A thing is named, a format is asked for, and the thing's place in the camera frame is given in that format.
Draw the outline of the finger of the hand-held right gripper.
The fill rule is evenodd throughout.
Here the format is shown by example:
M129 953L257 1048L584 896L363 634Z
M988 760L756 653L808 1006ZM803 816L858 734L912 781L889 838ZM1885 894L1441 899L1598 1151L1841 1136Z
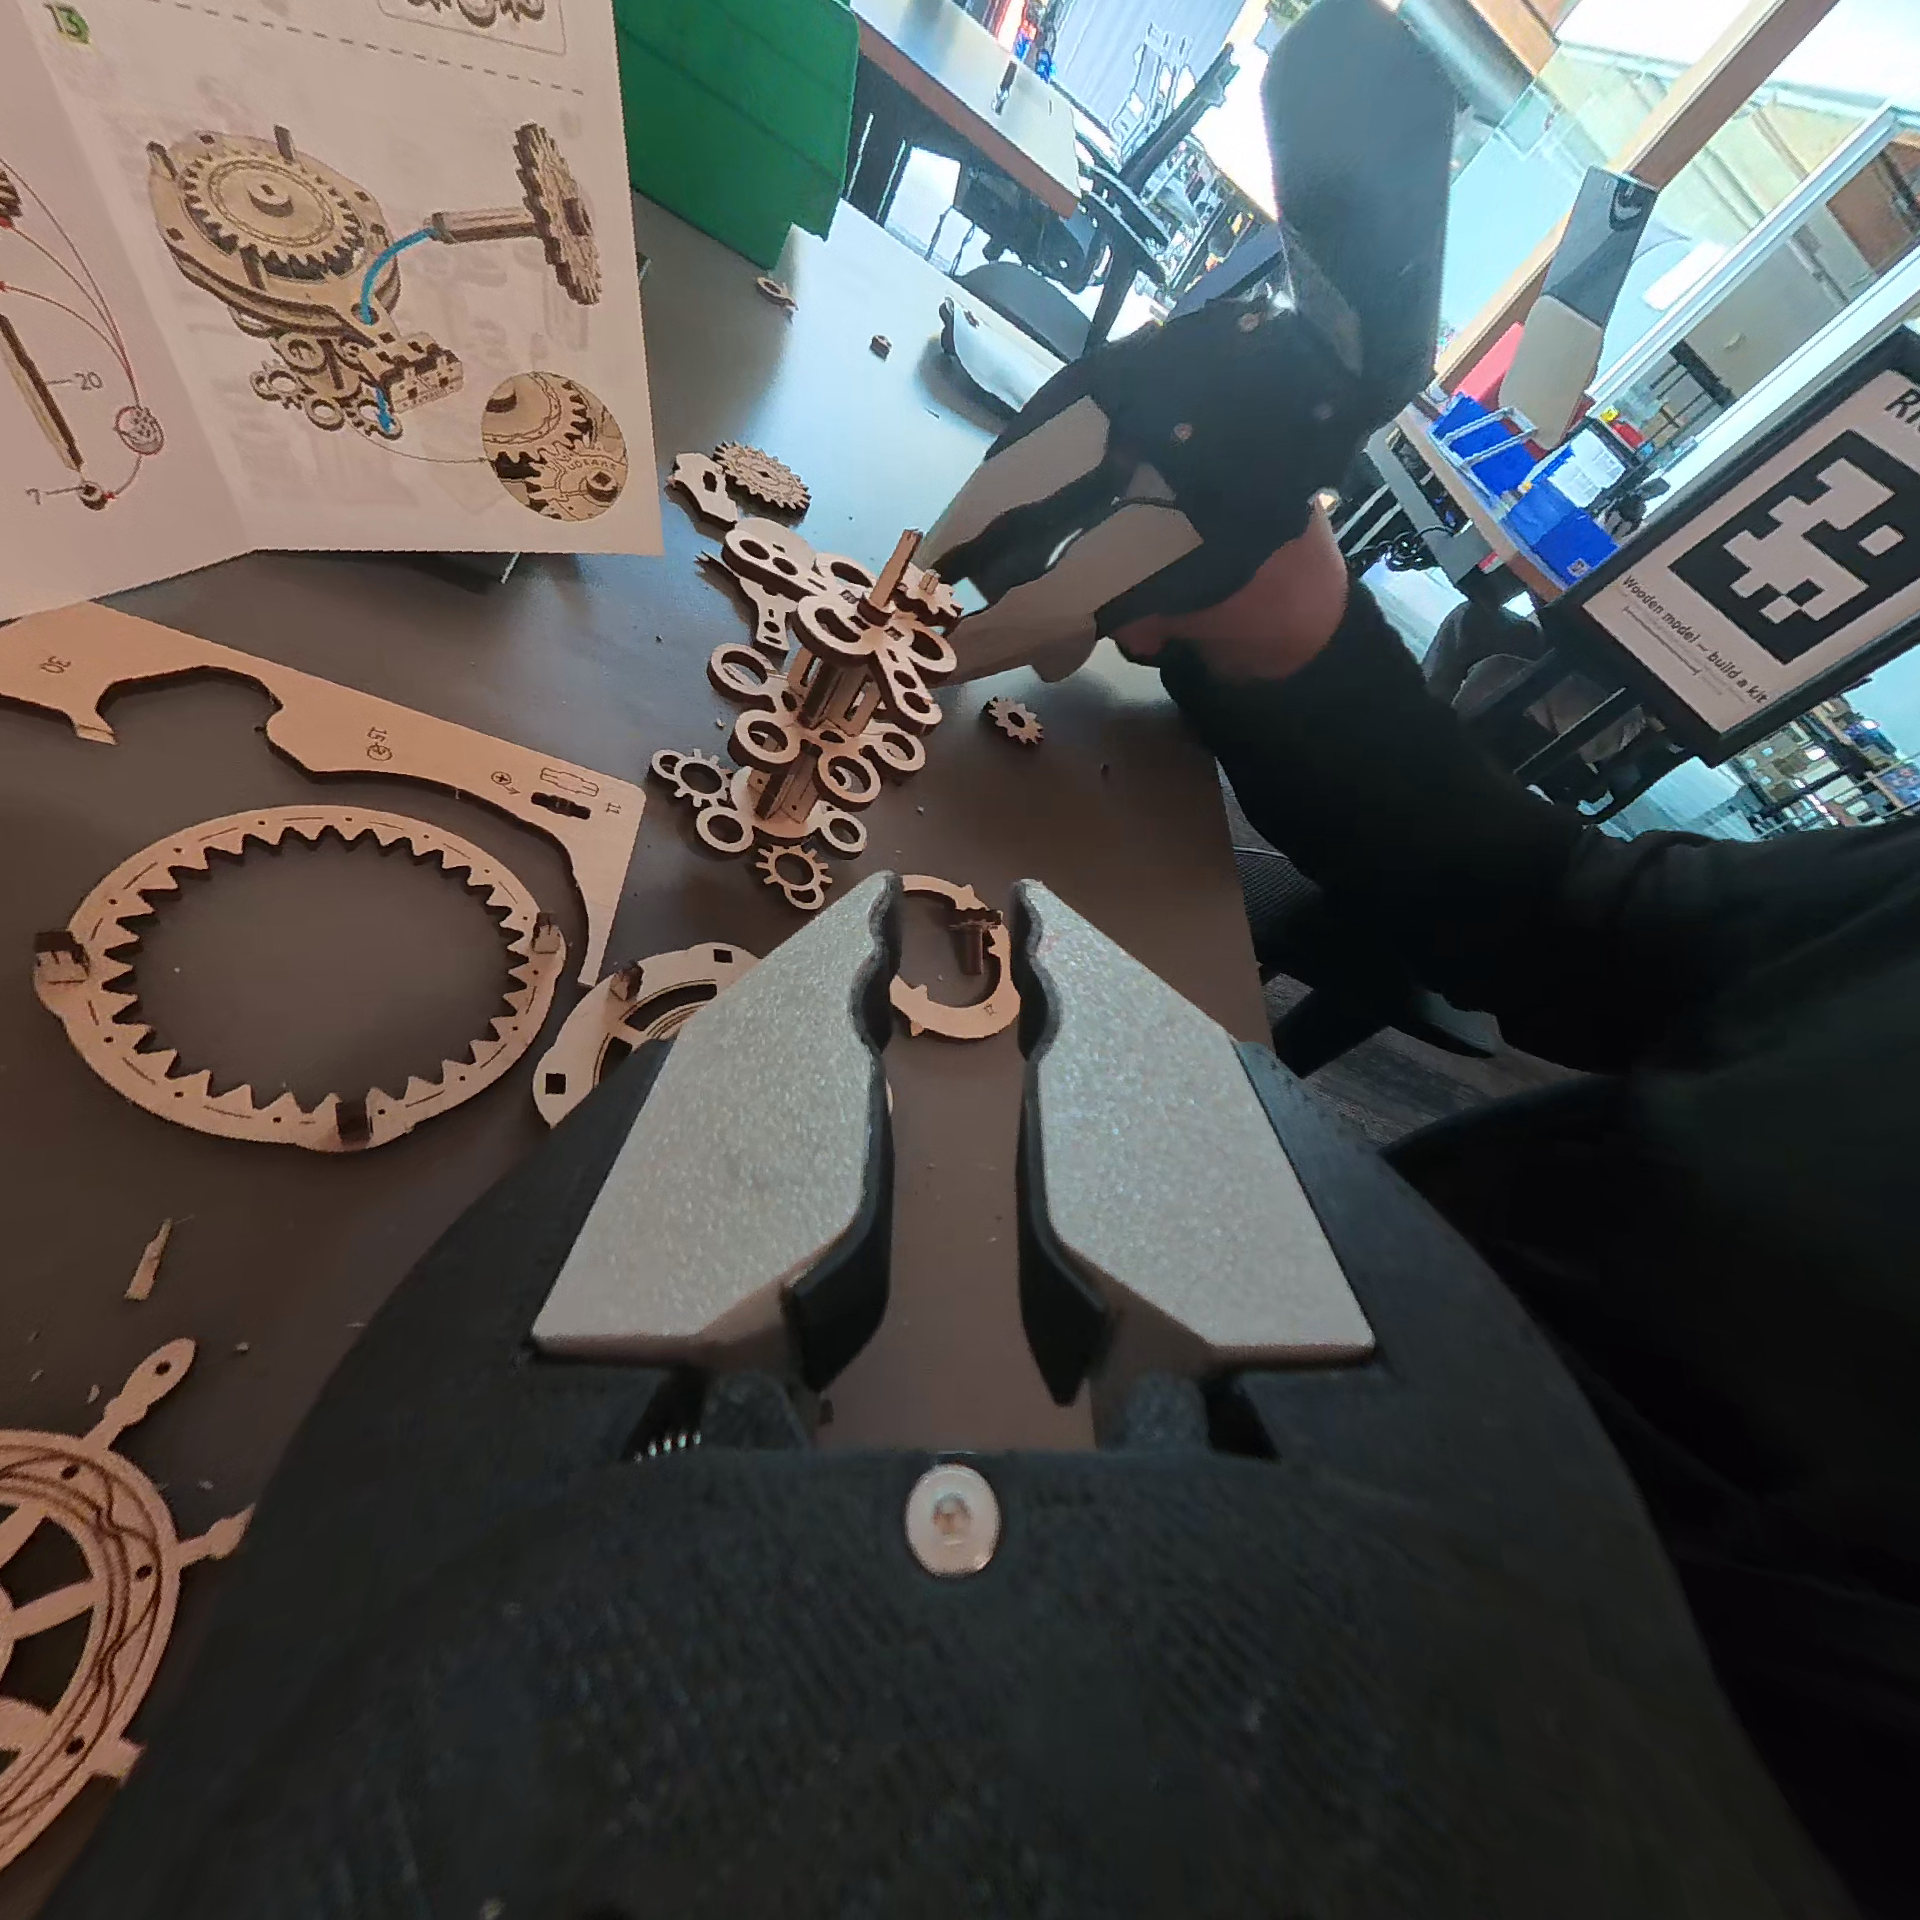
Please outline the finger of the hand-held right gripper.
M988 509L966 496L944 512L944 577L982 598L951 636L954 684L1024 666L1053 681L1075 672L1113 604L1202 548L1188 516L1159 498L1053 494Z
M1104 475L1113 423L1097 397L1024 412L954 493L919 548L947 584L1118 584L1122 556Z

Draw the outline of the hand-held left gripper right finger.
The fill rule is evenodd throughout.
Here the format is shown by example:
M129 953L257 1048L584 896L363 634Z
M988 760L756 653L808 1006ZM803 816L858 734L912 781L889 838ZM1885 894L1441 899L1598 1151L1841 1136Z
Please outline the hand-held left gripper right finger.
M1012 894L1021 1326L1050 1399L1366 1365L1246 1048L1037 878Z

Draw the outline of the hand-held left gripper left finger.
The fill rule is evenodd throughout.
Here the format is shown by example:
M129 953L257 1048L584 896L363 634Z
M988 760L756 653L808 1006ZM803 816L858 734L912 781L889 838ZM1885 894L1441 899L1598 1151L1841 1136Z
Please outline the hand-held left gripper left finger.
M534 1317L541 1357L810 1392L848 1368L890 1298L899 966L881 871L686 1020Z

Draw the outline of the wooden gear model assembly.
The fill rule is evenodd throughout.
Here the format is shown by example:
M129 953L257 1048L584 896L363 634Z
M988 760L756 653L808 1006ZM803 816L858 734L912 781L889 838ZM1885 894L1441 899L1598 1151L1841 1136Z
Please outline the wooden gear model assembly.
M904 532L877 573L768 519L726 532L717 565L755 612L753 639L715 649L707 674L736 705L725 756L660 751L649 775L691 810L698 842L751 858L797 913L829 903L832 858L866 851L864 813L927 765L944 722L963 611Z

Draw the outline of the person's right forearm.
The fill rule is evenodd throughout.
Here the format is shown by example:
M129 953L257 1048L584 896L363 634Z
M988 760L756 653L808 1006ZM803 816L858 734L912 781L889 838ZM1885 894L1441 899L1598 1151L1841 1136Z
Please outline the person's right forearm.
M1585 1074L1916 1078L1916 820L1621 838L1499 771L1364 588L1308 654L1174 639L1259 832L1431 991Z

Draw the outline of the person's right hand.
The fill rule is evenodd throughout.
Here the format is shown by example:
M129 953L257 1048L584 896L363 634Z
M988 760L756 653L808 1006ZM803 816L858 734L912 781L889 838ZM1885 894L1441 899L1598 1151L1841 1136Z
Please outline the person's right hand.
M1199 661L1227 681L1285 683L1327 651L1352 594L1327 500L1317 496L1305 532L1285 543L1223 603L1194 612L1149 614L1117 628L1117 649L1136 665Z

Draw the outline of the round wooden plate part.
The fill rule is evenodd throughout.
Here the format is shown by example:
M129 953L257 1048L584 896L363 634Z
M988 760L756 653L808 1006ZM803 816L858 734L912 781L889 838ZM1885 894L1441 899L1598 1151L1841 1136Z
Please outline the round wooden plate part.
M558 1129L602 1080L649 1045L667 1045L717 997L759 966L748 949L705 942L656 953L595 985L534 1070L541 1121Z

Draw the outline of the blue storage bins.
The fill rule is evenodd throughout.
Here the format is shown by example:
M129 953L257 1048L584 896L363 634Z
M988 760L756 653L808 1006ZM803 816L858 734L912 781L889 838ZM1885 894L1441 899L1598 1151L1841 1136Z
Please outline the blue storage bins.
M1636 494L1653 455L1653 442L1613 412L1585 416L1564 442L1535 451L1515 414L1472 397L1455 397L1432 437L1561 588L1581 584L1621 548L1621 502Z

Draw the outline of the background office table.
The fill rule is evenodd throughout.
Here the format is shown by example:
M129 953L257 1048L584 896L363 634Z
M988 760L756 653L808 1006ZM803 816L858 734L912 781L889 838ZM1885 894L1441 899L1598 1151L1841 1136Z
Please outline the background office table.
M981 163L1066 218L1082 201L1076 106L951 3L852 3L858 69L842 196L882 225L912 151Z

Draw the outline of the green plastic storage bin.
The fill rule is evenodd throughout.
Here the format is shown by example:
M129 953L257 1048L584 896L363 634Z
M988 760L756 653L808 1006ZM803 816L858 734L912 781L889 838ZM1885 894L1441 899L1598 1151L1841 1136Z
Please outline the green plastic storage bin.
M795 228L829 236L852 132L852 8L617 3L613 18L636 194L764 274Z

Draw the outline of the white task card sign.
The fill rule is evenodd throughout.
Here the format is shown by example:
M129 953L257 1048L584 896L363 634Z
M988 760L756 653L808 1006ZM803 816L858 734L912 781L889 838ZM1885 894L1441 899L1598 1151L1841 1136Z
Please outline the white task card sign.
M1919 341L1899 324L1678 493L1549 636L1721 765L1916 647Z

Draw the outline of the wooden offcut sheet piece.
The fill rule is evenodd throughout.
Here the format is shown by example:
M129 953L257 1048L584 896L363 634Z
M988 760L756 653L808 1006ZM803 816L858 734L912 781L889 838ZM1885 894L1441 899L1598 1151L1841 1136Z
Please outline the wooden offcut sheet piece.
M98 747L118 742L102 712L111 696L193 676L264 692L270 745L312 778L408 781L547 835L584 908L580 982L601 978L647 809L632 781L95 603L4 624L4 700L60 715Z

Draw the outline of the folded paper instruction sheet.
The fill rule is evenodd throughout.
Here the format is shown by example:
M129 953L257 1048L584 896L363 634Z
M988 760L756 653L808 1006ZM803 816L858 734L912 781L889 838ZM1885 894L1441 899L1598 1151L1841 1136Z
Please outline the folded paper instruction sheet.
M2 612L663 553L606 3L2 6Z

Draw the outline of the wooden ship wheel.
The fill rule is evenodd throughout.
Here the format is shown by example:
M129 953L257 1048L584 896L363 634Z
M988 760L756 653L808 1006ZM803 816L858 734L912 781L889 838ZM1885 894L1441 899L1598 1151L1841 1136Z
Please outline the wooden ship wheel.
M2 1433L2 1669L78 1626L60 1693L36 1703L4 1681L2 1864L12 1866L85 1789L124 1782L142 1756L133 1722L175 1641L189 1571L236 1554L254 1519L240 1507L183 1535L124 1439L189 1380L198 1346L144 1357L85 1433Z

